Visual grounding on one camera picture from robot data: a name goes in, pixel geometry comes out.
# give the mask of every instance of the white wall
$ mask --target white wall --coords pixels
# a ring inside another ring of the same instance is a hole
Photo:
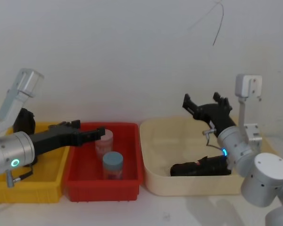
[[[45,75],[36,120],[188,115],[238,73],[264,76],[260,123],[283,133],[283,0],[0,0],[0,105],[18,70]]]

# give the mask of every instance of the white table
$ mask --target white table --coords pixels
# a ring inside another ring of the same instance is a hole
[[[283,141],[268,139],[283,157]],[[141,187],[134,202],[0,204],[0,226],[264,226],[267,208],[242,196],[159,197]]]

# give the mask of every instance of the jar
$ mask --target jar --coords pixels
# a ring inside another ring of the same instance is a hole
[[[118,152],[106,153],[103,157],[103,176],[105,180],[123,179],[123,156]]]
[[[98,158],[103,159],[103,156],[112,152],[113,150],[113,133],[112,131],[106,129],[105,135],[100,137],[100,140],[95,141],[95,150]]]

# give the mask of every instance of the red plastic bin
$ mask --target red plastic bin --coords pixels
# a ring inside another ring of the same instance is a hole
[[[123,180],[104,180],[95,143],[72,147],[65,168],[65,187],[70,201],[133,201],[143,181],[138,125],[134,123],[82,123],[81,130],[104,126],[113,132],[113,150],[124,157]]]

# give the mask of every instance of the plastic tray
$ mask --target plastic tray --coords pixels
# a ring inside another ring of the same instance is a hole
[[[83,131],[105,126],[113,132],[113,149],[124,157],[123,180],[104,180],[95,143],[72,147],[65,185],[72,202],[133,201],[142,183],[142,154],[138,126],[133,123],[82,123]]]
[[[202,131],[207,129],[206,123],[192,117],[151,119],[140,126],[145,184],[151,192],[162,196],[240,193],[243,178],[236,172],[229,176],[170,176],[170,168],[176,163],[222,154],[215,148],[206,147],[206,138]],[[215,136],[210,136],[210,143],[218,145]],[[265,139],[262,150],[276,154]]]
[[[54,122],[36,123],[35,132],[48,129]],[[69,147],[63,147],[38,156],[38,162],[33,166],[33,175],[18,182],[13,188],[7,188],[5,174],[0,175],[0,203],[55,203],[62,196],[62,179]],[[13,170],[17,177],[29,168],[20,167]]]

